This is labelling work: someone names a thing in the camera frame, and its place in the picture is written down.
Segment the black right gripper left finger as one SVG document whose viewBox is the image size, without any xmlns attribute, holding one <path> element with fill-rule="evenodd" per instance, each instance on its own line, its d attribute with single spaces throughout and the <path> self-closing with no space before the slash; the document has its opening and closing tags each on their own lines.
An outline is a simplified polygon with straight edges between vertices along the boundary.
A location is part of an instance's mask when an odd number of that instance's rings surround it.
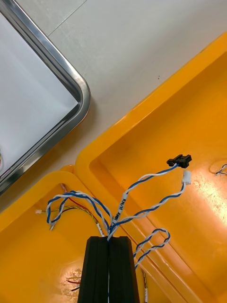
<svg viewBox="0 0 227 303">
<path fill-rule="evenodd" d="M 79 303 L 108 302 L 109 251 L 106 237 L 87 240 L 83 262 Z"/>
</svg>

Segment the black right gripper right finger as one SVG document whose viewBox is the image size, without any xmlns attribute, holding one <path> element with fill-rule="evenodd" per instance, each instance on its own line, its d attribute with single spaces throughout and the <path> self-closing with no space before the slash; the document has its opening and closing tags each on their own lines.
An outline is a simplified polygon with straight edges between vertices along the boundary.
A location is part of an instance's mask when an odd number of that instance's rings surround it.
<svg viewBox="0 0 227 303">
<path fill-rule="evenodd" d="M 131 240 L 126 236 L 109 241 L 109 302 L 140 301 Z"/>
</svg>

